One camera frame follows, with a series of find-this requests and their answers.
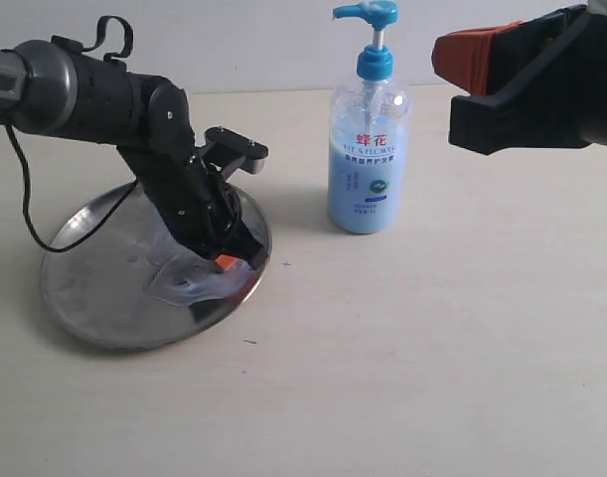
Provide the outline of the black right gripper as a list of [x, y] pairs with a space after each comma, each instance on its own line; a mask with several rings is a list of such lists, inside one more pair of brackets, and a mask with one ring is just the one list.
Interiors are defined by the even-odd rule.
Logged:
[[[582, 149], [588, 142], [607, 146], [607, 16], [589, 14], [582, 32], [586, 20], [580, 4], [438, 37], [434, 72], [470, 92], [451, 100], [449, 143], [484, 155], [510, 148]], [[578, 133], [571, 50], [581, 32]]]

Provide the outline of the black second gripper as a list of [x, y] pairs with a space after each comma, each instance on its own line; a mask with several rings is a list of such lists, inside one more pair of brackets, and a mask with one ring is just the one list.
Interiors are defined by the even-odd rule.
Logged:
[[242, 222], [237, 193], [195, 144], [185, 92], [162, 77], [139, 80], [137, 128], [117, 146], [174, 240], [222, 271], [264, 264], [264, 243]]

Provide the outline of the black second robot arm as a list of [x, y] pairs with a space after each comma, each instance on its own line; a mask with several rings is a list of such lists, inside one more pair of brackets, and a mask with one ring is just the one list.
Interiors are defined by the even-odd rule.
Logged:
[[[133, 48], [95, 59], [64, 37], [0, 51], [0, 124], [18, 132], [114, 146], [171, 236], [206, 259], [252, 268], [269, 254], [241, 217], [229, 184], [257, 171], [267, 148], [213, 127], [198, 146], [186, 93], [169, 79], [130, 72]], [[461, 88], [448, 140], [489, 155], [508, 148], [607, 146], [607, 1], [562, 8], [498, 28], [439, 37], [435, 72]]]

